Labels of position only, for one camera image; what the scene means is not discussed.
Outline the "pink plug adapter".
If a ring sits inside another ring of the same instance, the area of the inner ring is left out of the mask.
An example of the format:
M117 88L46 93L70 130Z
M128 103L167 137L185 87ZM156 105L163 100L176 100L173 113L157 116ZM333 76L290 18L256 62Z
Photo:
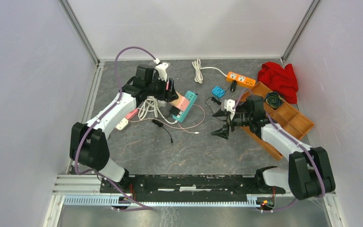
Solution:
M184 97L184 100L183 100L183 103L182 103L182 106L181 106L180 110L182 112L186 111L186 109L189 106L189 104L190 104L190 101L186 97Z

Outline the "teal power strip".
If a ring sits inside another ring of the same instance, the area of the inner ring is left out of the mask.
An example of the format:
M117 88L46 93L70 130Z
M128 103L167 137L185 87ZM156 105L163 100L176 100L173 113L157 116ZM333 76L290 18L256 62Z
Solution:
M178 122L183 122L186 118L187 114L191 110L193 104L197 100L198 95L192 91L187 91L184 95L184 101L181 105L181 109L179 108L179 112L177 114L173 114L172 118Z

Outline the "blue folding extension socket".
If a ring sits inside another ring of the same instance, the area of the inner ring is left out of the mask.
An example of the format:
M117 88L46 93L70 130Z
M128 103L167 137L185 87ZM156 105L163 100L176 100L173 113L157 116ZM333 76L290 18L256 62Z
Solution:
M212 89L212 94L213 96L217 97L217 98L221 98L225 95L225 90L222 89L221 87L219 86L215 86L213 89Z

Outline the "black power adapter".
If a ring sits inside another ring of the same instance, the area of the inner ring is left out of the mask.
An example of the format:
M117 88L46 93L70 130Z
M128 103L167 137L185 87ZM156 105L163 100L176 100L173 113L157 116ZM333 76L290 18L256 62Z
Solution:
M230 91L231 92L234 92L235 90L236 90L236 86L237 86L237 81L233 81L232 83L231 83L231 86L230 86Z

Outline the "orange power strip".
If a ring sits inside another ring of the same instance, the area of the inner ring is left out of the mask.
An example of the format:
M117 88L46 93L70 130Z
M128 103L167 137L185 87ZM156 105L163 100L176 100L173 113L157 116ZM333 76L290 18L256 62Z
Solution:
M247 76L235 73L235 72L228 72L227 76L226 76L226 81L228 82L236 82L237 85L241 86L241 87L246 87L246 88L253 88L256 85L256 80L255 79L251 79Z

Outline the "wooden cube adapter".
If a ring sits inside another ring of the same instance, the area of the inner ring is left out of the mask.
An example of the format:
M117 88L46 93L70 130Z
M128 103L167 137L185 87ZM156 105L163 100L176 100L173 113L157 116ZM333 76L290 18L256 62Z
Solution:
M184 97L183 96L179 96L179 98L169 102L170 105L180 109L183 103Z

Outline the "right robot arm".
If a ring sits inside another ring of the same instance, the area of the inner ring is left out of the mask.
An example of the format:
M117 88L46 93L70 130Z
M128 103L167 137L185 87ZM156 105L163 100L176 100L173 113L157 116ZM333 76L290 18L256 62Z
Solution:
M293 137L272 119L264 108L261 96L251 95L241 104L233 99L224 100L222 107L213 114L225 117L222 128L211 132L224 139L236 127L248 127L250 132L283 155L288 169L265 167L256 171L254 187L260 193L273 186L291 192L298 200L324 196L334 192L335 179L327 151L323 147L312 147Z

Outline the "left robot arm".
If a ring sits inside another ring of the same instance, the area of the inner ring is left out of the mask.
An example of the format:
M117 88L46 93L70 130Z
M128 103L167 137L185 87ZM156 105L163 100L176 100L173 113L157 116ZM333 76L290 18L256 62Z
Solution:
M136 75L121 87L109 105L88 122L77 122L72 126L70 158L111 179L111 186L117 192L127 191L130 181L128 171L110 159L107 139L120 121L147 97L153 96L168 103L179 98L174 80L168 78L168 67L167 62L156 66L138 65Z

